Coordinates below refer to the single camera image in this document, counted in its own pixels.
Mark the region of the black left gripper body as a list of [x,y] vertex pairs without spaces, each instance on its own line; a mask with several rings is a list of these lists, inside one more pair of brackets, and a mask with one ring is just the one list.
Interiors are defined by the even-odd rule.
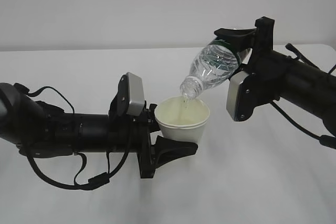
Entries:
[[135,139],[133,147],[136,150],[140,178],[153,178],[155,174],[155,151],[151,142],[151,133],[160,131],[154,111],[157,104],[144,106],[139,116],[133,118]]

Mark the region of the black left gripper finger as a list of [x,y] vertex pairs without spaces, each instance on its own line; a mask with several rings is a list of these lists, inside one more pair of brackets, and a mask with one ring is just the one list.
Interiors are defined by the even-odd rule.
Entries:
[[157,136],[154,146],[155,169],[174,160],[195,155],[198,145],[193,142],[175,141]]

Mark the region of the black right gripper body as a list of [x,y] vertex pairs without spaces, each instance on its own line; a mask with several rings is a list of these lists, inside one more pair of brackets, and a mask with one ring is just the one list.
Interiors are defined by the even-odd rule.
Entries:
[[261,17],[255,21],[255,28],[243,33],[242,49],[251,49],[247,64],[241,64],[238,70],[259,77],[275,77],[275,64],[272,60],[273,33],[275,21]]

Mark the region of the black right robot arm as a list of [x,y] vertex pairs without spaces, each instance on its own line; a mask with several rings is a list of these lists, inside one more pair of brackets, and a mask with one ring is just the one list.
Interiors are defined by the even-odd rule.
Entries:
[[[273,49],[275,21],[261,17],[255,28],[214,32],[234,52],[251,49],[247,63],[242,63],[229,79],[226,109],[236,122],[249,119],[256,107],[271,104],[294,127],[315,138],[324,146],[335,145],[335,76],[309,61],[292,44],[286,49],[291,58]],[[317,136],[287,115],[275,101],[281,98],[320,118],[330,135]]]

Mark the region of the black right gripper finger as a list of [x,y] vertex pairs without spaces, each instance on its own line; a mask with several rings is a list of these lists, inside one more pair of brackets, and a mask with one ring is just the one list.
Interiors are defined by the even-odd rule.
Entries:
[[237,53],[240,59],[245,59],[254,46],[257,29],[227,29],[220,28],[214,35],[226,43]]

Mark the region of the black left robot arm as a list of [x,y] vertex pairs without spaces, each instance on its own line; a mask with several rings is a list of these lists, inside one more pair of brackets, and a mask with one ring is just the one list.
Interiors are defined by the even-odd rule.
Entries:
[[147,104],[141,84],[122,77],[108,114],[66,113],[63,109],[35,101],[40,90],[30,92],[17,83],[1,84],[1,138],[13,143],[28,158],[39,176],[36,158],[53,158],[86,152],[122,153],[126,160],[136,153],[141,178],[152,178],[155,170],[173,160],[194,155],[197,144],[158,136],[154,104]]

